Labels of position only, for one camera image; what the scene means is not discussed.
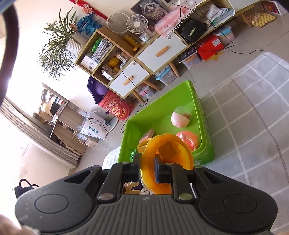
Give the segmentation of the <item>orange toy corn slice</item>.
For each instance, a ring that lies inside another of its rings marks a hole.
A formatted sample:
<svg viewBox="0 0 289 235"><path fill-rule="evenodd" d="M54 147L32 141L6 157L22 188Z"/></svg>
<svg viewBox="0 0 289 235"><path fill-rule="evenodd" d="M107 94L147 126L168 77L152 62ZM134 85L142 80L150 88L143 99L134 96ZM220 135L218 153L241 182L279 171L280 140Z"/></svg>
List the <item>orange toy corn slice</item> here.
<svg viewBox="0 0 289 235"><path fill-rule="evenodd" d="M171 186L168 183L159 184L155 180L155 156L158 155L163 164L179 164L186 170L192 170L194 166L193 155L188 145L173 134L157 135L143 140L137 146L137 152L141 154L142 181L154 194L171 193Z"/></svg>

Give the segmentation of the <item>pink toy dentures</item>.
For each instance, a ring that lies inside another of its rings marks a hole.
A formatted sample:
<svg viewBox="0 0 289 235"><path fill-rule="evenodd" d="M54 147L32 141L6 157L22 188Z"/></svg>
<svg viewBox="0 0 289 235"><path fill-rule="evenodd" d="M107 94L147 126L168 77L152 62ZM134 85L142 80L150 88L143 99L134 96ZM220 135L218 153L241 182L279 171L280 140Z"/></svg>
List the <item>pink toy dentures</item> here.
<svg viewBox="0 0 289 235"><path fill-rule="evenodd" d="M186 143L190 151L195 151L198 148L198 135L191 131L181 131L176 134L181 140Z"/></svg>

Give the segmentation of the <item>white paper shopping bag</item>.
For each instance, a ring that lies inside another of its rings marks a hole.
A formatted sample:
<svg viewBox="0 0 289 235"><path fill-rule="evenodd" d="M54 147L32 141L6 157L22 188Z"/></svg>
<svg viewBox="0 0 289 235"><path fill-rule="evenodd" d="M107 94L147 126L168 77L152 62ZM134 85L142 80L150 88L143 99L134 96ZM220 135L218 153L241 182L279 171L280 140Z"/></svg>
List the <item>white paper shopping bag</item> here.
<svg viewBox="0 0 289 235"><path fill-rule="evenodd" d="M109 122L94 112L87 112L82 124L78 126L80 134L101 140L105 140L109 129Z"/></svg>

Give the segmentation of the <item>pink round face toy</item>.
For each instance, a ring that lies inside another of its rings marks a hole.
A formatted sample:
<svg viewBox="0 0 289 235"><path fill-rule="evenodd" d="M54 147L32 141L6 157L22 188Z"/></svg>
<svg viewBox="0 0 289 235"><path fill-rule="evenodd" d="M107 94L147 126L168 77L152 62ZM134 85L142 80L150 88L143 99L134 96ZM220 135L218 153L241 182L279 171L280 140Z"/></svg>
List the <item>pink round face toy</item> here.
<svg viewBox="0 0 289 235"><path fill-rule="evenodd" d="M171 115L171 123L178 128L185 128L191 120L191 110L185 106L178 106Z"/></svg>

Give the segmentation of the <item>green plastic bin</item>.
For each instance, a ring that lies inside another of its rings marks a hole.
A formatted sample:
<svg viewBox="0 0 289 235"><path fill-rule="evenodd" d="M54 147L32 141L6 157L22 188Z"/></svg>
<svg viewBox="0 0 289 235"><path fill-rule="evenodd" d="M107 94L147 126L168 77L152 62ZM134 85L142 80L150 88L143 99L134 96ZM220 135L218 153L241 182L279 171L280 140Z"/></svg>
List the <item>green plastic bin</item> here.
<svg viewBox="0 0 289 235"><path fill-rule="evenodd" d="M198 135L198 148L193 151L197 165L205 165L215 158L213 143L205 113L191 81L184 81L131 117L126 123L118 162L130 161L141 137L150 129L155 135L177 134L182 131L171 123L173 111L184 106L191 112L191 120L184 130Z"/></svg>

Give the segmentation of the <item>red snack bucket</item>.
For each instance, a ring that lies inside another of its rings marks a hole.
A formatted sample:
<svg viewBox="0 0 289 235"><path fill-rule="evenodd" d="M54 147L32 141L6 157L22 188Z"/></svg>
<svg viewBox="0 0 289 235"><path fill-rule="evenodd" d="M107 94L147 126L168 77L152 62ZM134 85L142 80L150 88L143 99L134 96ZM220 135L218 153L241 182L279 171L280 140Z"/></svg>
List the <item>red snack bucket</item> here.
<svg viewBox="0 0 289 235"><path fill-rule="evenodd" d="M126 120L134 109L132 101L127 98L122 99L112 91L108 91L98 105L119 120Z"/></svg>

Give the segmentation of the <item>wooden desk shelf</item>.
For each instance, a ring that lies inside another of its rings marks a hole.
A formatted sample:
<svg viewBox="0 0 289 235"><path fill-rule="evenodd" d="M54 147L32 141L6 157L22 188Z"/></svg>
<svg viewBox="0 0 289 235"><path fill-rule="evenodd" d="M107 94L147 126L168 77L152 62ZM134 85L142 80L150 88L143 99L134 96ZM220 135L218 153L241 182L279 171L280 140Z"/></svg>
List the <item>wooden desk shelf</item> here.
<svg viewBox="0 0 289 235"><path fill-rule="evenodd" d="M42 86L40 106L33 116L47 126L49 139L77 156L82 156L87 148L96 146L97 138L80 133L86 113L52 88L45 84Z"/></svg>

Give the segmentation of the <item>grey checked cloth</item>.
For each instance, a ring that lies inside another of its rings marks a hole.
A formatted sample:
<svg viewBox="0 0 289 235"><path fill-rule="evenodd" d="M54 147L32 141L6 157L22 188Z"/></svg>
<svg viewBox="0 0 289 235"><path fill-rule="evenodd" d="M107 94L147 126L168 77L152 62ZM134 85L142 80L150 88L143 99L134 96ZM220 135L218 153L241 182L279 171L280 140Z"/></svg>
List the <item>grey checked cloth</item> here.
<svg viewBox="0 0 289 235"><path fill-rule="evenodd" d="M206 167L271 195L288 231L288 62L265 52L203 97L215 158Z"/></svg>

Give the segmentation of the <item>clear storage box blue lid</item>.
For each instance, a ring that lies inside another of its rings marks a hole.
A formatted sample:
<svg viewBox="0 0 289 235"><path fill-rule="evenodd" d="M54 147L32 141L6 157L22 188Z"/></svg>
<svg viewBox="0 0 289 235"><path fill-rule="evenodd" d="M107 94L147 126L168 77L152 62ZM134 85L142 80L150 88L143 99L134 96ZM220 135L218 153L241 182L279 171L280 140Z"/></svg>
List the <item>clear storage box blue lid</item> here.
<svg viewBox="0 0 289 235"><path fill-rule="evenodd" d="M167 65L164 69L155 73L154 76L157 81L162 82L165 86L168 86L177 78L170 65Z"/></svg>

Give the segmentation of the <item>wooden white drawer cabinet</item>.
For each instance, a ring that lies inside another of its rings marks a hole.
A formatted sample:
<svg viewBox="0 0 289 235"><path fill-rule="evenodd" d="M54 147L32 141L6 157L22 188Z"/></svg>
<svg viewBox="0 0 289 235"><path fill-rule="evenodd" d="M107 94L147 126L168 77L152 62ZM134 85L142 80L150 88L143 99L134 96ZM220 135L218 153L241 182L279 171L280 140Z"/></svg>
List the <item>wooden white drawer cabinet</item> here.
<svg viewBox="0 0 289 235"><path fill-rule="evenodd" d="M191 9L191 12L180 24L188 19L194 19L197 13L210 4L228 9L230 15L213 21L199 40L249 8L248 5L244 5L242 8L234 9L231 1L182 1L176 4L175 8L184 6ZM150 76L167 65L176 71L174 59L195 44L187 43L176 28L167 37L159 35L154 28L155 25L149 23L148 29L142 34L133 34L129 30L117 34L105 23L82 45L76 65L119 97L136 95L138 85L147 84Z"/></svg>

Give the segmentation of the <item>potted green plant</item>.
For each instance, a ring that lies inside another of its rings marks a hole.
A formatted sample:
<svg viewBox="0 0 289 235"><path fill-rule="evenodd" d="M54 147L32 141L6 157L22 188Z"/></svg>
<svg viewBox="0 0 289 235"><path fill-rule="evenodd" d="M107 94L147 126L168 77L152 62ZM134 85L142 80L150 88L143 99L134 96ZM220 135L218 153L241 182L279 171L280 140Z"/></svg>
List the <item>potted green plant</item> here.
<svg viewBox="0 0 289 235"><path fill-rule="evenodd" d="M38 64L41 70L53 80L59 81L64 76L64 72L76 68L72 62L72 53L66 49L69 40L80 44L80 41L74 38L76 31L71 27L71 24L76 22L76 11L70 9L64 16L59 12L58 20L46 23L43 30L43 33L50 38L39 53Z"/></svg>

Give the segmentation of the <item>red cardboard box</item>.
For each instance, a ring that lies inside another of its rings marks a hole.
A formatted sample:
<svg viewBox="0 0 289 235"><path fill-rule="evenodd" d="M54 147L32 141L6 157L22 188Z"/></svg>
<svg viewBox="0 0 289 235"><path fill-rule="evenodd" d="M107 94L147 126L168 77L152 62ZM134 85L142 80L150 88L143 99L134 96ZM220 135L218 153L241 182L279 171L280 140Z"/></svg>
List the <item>red cardboard box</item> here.
<svg viewBox="0 0 289 235"><path fill-rule="evenodd" d="M195 44L198 55L204 60L208 60L212 56L216 55L219 51L224 49L223 43L219 37L215 34L209 34L200 39Z"/></svg>

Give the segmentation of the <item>black handbag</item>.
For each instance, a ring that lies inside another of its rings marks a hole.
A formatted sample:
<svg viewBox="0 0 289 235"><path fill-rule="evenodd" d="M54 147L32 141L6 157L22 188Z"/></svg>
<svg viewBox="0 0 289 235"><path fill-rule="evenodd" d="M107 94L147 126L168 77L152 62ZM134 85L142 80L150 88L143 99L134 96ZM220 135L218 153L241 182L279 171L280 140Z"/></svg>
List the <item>black handbag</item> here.
<svg viewBox="0 0 289 235"><path fill-rule="evenodd" d="M187 43L196 43L207 31L207 26L198 19L188 19L176 27L176 31Z"/></svg>

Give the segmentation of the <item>white desk fan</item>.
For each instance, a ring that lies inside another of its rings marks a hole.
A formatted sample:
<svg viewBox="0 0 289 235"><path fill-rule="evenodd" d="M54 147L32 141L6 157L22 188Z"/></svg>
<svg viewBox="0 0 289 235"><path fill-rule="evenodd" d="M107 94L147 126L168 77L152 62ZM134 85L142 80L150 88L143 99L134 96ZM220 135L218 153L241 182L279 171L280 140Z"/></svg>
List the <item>white desk fan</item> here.
<svg viewBox="0 0 289 235"><path fill-rule="evenodd" d="M145 16L135 14L126 21L127 29L133 34L142 34L148 29L149 23Z"/></svg>

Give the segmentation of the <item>white fan guard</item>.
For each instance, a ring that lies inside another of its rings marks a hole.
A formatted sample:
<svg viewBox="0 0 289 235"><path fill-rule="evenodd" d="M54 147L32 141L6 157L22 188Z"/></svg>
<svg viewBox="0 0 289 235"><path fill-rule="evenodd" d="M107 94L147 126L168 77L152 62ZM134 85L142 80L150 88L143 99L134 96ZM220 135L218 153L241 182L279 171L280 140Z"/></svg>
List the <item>white fan guard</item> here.
<svg viewBox="0 0 289 235"><path fill-rule="evenodd" d="M108 17L106 26L114 33L123 34L128 31L126 26L128 18L125 13L116 12Z"/></svg>

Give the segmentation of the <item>pink tasselled cloth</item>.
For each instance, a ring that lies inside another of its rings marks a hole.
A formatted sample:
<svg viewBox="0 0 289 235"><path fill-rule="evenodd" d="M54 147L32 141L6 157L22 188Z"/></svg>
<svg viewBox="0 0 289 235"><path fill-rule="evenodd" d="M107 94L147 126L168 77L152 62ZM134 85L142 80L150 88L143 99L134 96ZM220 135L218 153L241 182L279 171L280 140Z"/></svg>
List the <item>pink tasselled cloth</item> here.
<svg viewBox="0 0 289 235"><path fill-rule="evenodd" d="M169 36L174 28L178 26L182 20L188 16L191 12L191 9L185 8L184 6L176 7L155 24L154 30L161 36Z"/></svg>

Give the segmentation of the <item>blue stitch plush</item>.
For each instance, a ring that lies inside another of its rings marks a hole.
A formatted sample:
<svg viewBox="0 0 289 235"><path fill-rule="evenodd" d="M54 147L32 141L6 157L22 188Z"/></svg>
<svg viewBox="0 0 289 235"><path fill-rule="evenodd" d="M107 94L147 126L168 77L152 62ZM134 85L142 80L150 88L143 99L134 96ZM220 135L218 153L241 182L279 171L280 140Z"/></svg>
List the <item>blue stitch plush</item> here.
<svg viewBox="0 0 289 235"><path fill-rule="evenodd" d="M92 35L97 29L101 27L102 25L93 19L93 13L82 17L76 24L77 32L85 32L86 35Z"/></svg>

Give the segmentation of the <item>framed cat picture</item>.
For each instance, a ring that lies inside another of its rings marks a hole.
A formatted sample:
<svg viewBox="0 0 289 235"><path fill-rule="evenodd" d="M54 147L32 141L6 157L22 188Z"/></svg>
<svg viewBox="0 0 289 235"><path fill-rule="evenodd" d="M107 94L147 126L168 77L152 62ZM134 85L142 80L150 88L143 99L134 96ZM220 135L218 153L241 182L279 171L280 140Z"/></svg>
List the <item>framed cat picture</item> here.
<svg viewBox="0 0 289 235"><path fill-rule="evenodd" d="M151 25L157 24L170 10L161 1L138 1L131 10L147 18Z"/></svg>

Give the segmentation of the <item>yellow egg tray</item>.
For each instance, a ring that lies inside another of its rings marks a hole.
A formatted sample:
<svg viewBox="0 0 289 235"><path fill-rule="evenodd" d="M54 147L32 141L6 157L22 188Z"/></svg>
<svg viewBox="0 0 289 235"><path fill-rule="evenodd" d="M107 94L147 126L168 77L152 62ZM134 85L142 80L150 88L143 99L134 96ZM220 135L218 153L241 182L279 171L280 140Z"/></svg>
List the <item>yellow egg tray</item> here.
<svg viewBox="0 0 289 235"><path fill-rule="evenodd" d="M254 27L261 28L265 26L267 23L270 23L276 20L274 15L265 13L265 12L255 12L246 17L246 19L251 23Z"/></svg>

